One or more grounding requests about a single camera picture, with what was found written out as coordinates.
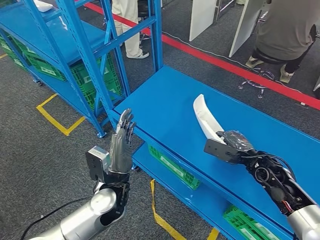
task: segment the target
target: silver robotic arm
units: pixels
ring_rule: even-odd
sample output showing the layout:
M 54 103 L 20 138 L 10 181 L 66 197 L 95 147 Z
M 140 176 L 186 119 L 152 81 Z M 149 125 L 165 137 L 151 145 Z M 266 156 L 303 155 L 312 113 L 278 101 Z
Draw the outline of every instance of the silver robotic arm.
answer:
M 130 190 L 133 117 L 129 108 L 121 115 L 110 153 L 98 146 L 85 153 L 91 178 L 97 181 L 91 201 L 30 240 L 90 240 L 122 218 Z

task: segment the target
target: gray carpet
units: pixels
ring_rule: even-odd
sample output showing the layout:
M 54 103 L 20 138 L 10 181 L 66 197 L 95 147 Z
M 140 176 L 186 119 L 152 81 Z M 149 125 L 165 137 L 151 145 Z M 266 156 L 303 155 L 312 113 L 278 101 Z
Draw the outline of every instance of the gray carpet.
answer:
M 167 4 L 162 10 L 163 30 L 187 41 L 191 6 L 189 0 Z M 102 27 L 101 16 L 89 9 L 78 11 L 82 19 Z M 229 8 L 217 24 L 192 44 L 226 56 L 241 11 L 241 6 Z M 254 42 L 254 37 L 249 39 L 234 59 L 244 63 L 251 54 Z M 306 57 L 299 70 L 303 81 L 299 81 L 297 72 L 297 77 L 292 79 L 294 87 L 312 94 L 309 86 L 312 79 L 320 75 L 318 68 L 314 66 L 318 63 L 315 51 L 319 47 L 318 42 L 316 43 Z M 150 42 L 145 41 L 143 48 L 150 51 Z M 166 65 L 320 139 L 320 130 L 317 127 L 320 124 L 319 111 L 303 107 L 271 90 L 266 90 L 264 98 L 258 99 L 257 89 L 250 86 L 238 89 L 242 80 L 241 77 L 166 44 L 163 45 L 163 58 Z M 151 57 L 143 60 L 124 57 L 124 60 L 131 90 L 152 74 Z M 99 139 L 94 128 L 85 120 L 70 136 L 64 136 L 35 109 L 53 94 L 50 89 L 34 84 L 30 76 L 16 67 L 8 57 L 0 59 L 0 73 L 0 239 L 19 239 L 29 223 L 41 215 L 71 200 L 91 195 L 94 182 L 89 178 L 85 152 L 94 145 L 109 149 L 111 127 L 106 126 L 107 135 Z M 45 108 L 66 127 L 80 117 L 58 97 Z M 154 221 L 150 180 L 144 172 L 133 172 L 126 217 L 95 239 L 172 239 Z M 188 240 L 205 240 L 211 229 L 159 184 L 155 185 L 155 202 L 160 216 Z M 28 236 L 52 227 L 80 205 L 73 204 L 44 220 L 30 230 Z

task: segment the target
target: person sitting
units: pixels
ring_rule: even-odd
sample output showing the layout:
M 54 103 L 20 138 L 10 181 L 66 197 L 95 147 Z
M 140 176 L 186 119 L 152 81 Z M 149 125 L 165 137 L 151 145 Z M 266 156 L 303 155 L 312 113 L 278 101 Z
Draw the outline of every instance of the person sitting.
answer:
M 271 58 L 286 61 L 280 81 L 288 83 L 315 42 L 320 0 L 272 0 L 266 20 L 257 31 L 255 47 Z M 263 63 L 254 53 L 245 64 Z

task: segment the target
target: red floor line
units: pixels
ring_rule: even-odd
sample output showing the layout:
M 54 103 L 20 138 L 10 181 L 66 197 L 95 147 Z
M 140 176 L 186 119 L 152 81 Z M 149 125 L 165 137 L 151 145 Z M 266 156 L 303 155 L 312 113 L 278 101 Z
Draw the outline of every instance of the red floor line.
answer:
M 86 3 L 85 6 L 86 6 L 87 8 L 94 10 L 95 12 L 100 13 L 100 14 L 103 14 L 103 9 L 101 7 L 97 6 L 95 4 L 93 3 Z M 118 15 L 114 15 L 113 14 L 113 18 L 116 21 L 119 21 L 122 22 L 123 24 L 125 25 L 128 25 L 130 27 L 134 27 L 135 25 L 137 25 L 137 23 L 121 17 L 121 16 L 118 16 Z M 146 34 L 150 34 L 150 30 L 146 28 L 143 30 L 144 33 Z M 298 102 L 303 102 L 305 103 L 308 106 L 315 108 L 315 109 L 318 109 L 320 110 L 320 100 L 318 100 L 315 97 L 312 97 L 312 96 L 309 96 L 304 93 L 300 93 L 300 92 L 297 92 L 293 89 L 290 89 L 290 88 L 287 88 L 285 86 L 274 82 L 274 81 L 270 81 L 268 80 L 266 78 L 262 77 L 262 76 L 259 76 L 252 72 L 249 72 L 246 69 L 243 69 L 238 66 L 235 66 L 224 60 L 221 60 L 217 57 L 214 57 L 211 55 L 208 55 L 204 52 L 202 52 L 200 50 L 197 50 L 192 47 L 190 47 L 189 45 L 177 41 L 177 40 L 174 40 L 172 39 L 171 37 L 168 37 L 167 35 L 162 34 L 162 39 L 164 43 L 166 43 L 168 45 L 186 52 L 187 54 L 190 54 L 192 56 L 212 64 L 212 65 L 215 65 L 224 70 L 226 70 L 228 72 L 231 72 L 242 78 L 246 78 L 257 84 L 260 84 L 265 87 L 267 87 L 269 89 L 273 90 L 275 92 L 279 93 L 279 94 L 282 94 L 285 96 L 287 96 L 288 98 L 291 98 Z

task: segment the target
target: black pants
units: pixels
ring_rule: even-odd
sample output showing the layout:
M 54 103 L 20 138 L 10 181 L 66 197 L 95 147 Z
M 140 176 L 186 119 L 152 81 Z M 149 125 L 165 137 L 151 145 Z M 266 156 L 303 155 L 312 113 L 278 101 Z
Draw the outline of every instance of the black pants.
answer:
M 289 60 L 287 62 L 287 65 L 285 66 L 285 70 L 288 74 L 293 74 L 295 71 L 298 70 L 300 67 L 300 63 L 303 60 L 304 57 L 310 50 L 310 48 L 315 43 L 315 38 L 317 36 L 317 29 L 315 25 L 312 26 L 310 30 L 310 36 L 312 37 L 312 43 L 308 47 L 308 49 L 305 52 L 303 52 L 301 56 L 294 59 L 294 60 Z M 254 56 L 255 53 L 252 54 L 253 58 L 258 59 L 258 57 Z

